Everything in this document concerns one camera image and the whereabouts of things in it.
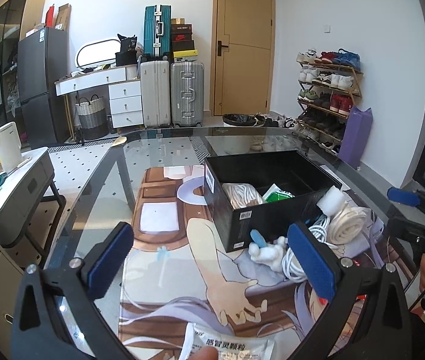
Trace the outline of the person's left hand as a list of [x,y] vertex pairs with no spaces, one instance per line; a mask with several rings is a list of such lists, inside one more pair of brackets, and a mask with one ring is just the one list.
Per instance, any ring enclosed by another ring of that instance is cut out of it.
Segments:
[[189,356],[189,360],[217,360],[218,352],[217,349],[211,346],[202,347],[196,353],[192,353]]

